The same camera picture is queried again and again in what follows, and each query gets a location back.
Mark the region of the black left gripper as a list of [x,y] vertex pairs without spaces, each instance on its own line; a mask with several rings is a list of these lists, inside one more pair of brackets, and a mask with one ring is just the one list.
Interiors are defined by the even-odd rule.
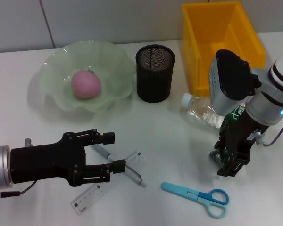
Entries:
[[125,171],[125,159],[101,165],[86,165],[85,146],[114,144],[115,133],[100,134],[97,129],[66,132],[56,143],[11,150],[10,173],[14,184],[63,178],[70,186],[106,183],[110,174]]

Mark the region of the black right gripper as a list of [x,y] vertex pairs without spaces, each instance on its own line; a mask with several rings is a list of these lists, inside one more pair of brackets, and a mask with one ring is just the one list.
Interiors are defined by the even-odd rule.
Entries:
[[250,161],[250,148],[237,147],[227,150],[226,141],[250,141],[248,137],[255,130],[265,132],[268,129],[267,125],[263,125],[249,116],[244,110],[241,115],[234,120],[233,116],[226,116],[225,123],[220,129],[219,140],[214,148],[219,151],[220,161],[223,162],[222,167],[218,170],[219,176],[236,176],[239,170],[247,165]]

